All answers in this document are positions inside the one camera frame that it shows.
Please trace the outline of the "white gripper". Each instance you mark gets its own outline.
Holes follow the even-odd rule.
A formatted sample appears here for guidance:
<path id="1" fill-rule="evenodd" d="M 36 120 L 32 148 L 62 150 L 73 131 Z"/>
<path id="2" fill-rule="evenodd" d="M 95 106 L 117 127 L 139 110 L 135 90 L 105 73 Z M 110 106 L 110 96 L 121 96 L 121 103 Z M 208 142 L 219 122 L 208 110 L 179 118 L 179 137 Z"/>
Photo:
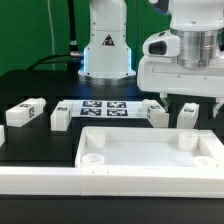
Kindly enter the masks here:
<path id="1" fill-rule="evenodd" d="M 137 85 L 144 92 L 160 93 L 168 112 L 168 94 L 214 97 L 213 117 L 224 105 L 224 55 L 211 60 L 208 67 L 188 69 L 173 58 L 144 56 L 139 63 Z"/>

